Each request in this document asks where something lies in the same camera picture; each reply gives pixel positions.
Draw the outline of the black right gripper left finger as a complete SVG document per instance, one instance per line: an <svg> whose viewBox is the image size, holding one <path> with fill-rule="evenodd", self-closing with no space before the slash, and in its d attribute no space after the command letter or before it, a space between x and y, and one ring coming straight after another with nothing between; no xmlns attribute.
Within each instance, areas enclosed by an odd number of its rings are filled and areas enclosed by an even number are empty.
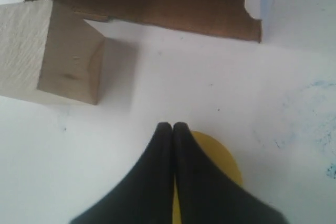
<svg viewBox="0 0 336 224"><path fill-rule="evenodd" d="M157 125L145 151L128 174L71 223L172 223L173 130Z"/></svg>

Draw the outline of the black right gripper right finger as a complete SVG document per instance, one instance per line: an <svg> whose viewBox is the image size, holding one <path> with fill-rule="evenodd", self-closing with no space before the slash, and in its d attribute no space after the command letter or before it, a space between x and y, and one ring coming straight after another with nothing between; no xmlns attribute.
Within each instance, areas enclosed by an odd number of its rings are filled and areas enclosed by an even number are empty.
<svg viewBox="0 0 336 224"><path fill-rule="evenodd" d="M184 122L173 126L182 223L282 223L282 214L225 175Z"/></svg>

